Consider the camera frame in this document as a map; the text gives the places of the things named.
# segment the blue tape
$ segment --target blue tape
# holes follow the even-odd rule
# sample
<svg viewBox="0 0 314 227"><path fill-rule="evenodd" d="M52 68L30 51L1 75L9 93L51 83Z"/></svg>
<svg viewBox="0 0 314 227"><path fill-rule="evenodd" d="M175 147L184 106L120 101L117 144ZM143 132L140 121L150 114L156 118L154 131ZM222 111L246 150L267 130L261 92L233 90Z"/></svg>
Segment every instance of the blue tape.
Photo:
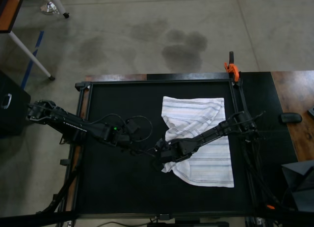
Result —
<svg viewBox="0 0 314 227"><path fill-rule="evenodd" d="M43 39L43 36L44 36L44 31L40 31L39 33L39 36L38 36L38 39L37 39L37 42L36 42L36 45L35 45L35 48L38 48L40 46L40 43ZM33 52L33 55L36 56L37 55L37 52L38 52L38 49L36 49L34 52ZM29 75L30 75L30 72L31 72L31 69L33 67L33 64L34 62L32 60L29 60L29 63L27 65L27 68L26 68L26 72L25 72L25 75L24 75L24 78L22 80L22 84L21 84L21 88L22 89L25 89L25 86L26 86L26 83L27 83L27 80L29 78Z"/></svg>
<svg viewBox="0 0 314 227"><path fill-rule="evenodd" d="M38 48L40 43L41 43L41 40L43 39L43 36L44 36L44 31L42 30L39 34L39 37L38 37L38 40L37 40L37 43L36 43L36 46L35 48Z"/></svg>
<svg viewBox="0 0 314 227"><path fill-rule="evenodd" d="M38 52L38 49L35 50L33 55L36 56L37 52ZM25 75L24 75L24 78L23 78L23 81L22 81L22 84L21 84L21 88L22 89L25 89L28 77L29 77L30 72L31 72L31 68L33 67L33 64L34 64L34 62L32 60L30 60L28 65L27 65L26 72L25 72Z"/></svg>

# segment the wooden tabletop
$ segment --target wooden tabletop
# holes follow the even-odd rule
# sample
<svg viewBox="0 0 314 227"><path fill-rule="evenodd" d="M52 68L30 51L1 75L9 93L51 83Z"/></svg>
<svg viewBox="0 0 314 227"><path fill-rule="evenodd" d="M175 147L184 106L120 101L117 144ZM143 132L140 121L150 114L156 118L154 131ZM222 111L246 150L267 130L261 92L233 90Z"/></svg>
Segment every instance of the wooden tabletop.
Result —
<svg viewBox="0 0 314 227"><path fill-rule="evenodd" d="M303 120L298 124L289 124L291 140L296 151L298 161L314 159L314 118L308 115L307 110L314 106L314 71L272 72L273 81L283 109L283 112L299 113ZM87 76L85 81L145 81L146 74L137 75L100 75ZM90 90L87 88L83 95L80 116L86 118L87 101ZM74 155L73 167L77 164L81 147L77 146ZM76 180L73 181L66 203L66 211L71 211L74 201Z"/></svg>
<svg viewBox="0 0 314 227"><path fill-rule="evenodd" d="M0 33L10 33L23 0L8 0L0 16Z"/></svg>
<svg viewBox="0 0 314 227"><path fill-rule="evenodd" d="M314 71L272 72L281 107L285 113L299 113L301 123L288 124L299 161L314 159Z"/></svg>

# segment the drawer handle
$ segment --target drawer handle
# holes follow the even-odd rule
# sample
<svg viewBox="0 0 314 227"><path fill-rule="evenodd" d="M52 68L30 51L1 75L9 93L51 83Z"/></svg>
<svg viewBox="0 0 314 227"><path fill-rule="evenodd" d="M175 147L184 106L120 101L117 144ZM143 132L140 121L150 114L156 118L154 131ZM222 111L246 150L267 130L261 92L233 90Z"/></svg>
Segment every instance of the drawer handle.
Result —
<svg viewBox="0 0 314 227"><path fill-rule="evenodd" d="M6 105L4 105L4 101L5 101L5 98L6 97L9 97L9 100L8 100L8 103ZM8 107L10 106L10 103L11 103L11 99L12 99L12 94L8 93L6 94L4 97L3 97L3 101L2 101L2 104L1 104L1 108L2 109L8 109Z"/></svg>

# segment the water stain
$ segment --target water stain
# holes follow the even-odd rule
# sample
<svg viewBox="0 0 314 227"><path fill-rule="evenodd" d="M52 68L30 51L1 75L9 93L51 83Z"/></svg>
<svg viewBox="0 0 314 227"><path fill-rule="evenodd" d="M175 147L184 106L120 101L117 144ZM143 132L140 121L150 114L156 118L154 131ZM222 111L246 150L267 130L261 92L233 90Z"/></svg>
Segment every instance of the water stain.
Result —
<svg viewBox="0 0 314 227"><path fill-rule="evenodd" d="M172 29L167 32L166 38L169 42L181 43L185 40L185 33L182 30Z"/></svg>
<svg viewBox="0 0 314 227"><path fill-rule="evenodd" d="M126 64L132 69L132 73L137 73L138 70L135 66L135 59L136 59L136 50L134 48L125 48L119 50L120 56L126 62Z"/></svg>
<svg viewBox="0 0 314 227"><path fill-rule="evenodd" d="M144 22L131 28L130 36L134 39L155 40L169 27L166 20L158 19L154 22Z"/></svg>
<svg viewBox="0 0 314 227"><path fill-rule="evenodd" d="M201 69L200 53L207 48L208 40L198 32L185 34L181 30L170 30L166 34L169 42L177 44L166 46L161 54L167 67L176 73L197 72Z"/></svg>
<svg viewBox="0 0 314 227"><path fill-rule="evenodd" d="M194 72L201 69L202 60L198 51L178 44L162 50L166 65L174 72Z"/></svg>
<svg viewBox="0 0 314 227"><path fill-rule="evenodd" d="M102 36L95 36L84 40L80 47L74 50L73 54L78 59L79 64L88 70L107 61L107 56L103 51L105 40Z"/></svg>
<svg viewBox="0 0 314 227"><path fill-rule="evenodd" d="M206 50L207 42L207 38L196 31L188 34L185 39L186 45L200 52Z"/></svg>

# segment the cloth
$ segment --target cloth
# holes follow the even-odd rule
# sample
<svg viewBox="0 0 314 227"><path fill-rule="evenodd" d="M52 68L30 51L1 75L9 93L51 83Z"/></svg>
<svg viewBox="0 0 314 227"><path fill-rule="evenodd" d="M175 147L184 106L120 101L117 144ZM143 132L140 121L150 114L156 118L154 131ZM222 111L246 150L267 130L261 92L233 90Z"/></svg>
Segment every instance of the cloth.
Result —
<svg viewBox="0 0 314 227"><path fill-rule="evenodd" d="M226 119L224 98L176 99L164 97L161 116L168 126L166 141L192 138ZM173 173L196 186L234 187L228 137L202 147L189 159L164 164Z"/></svg>

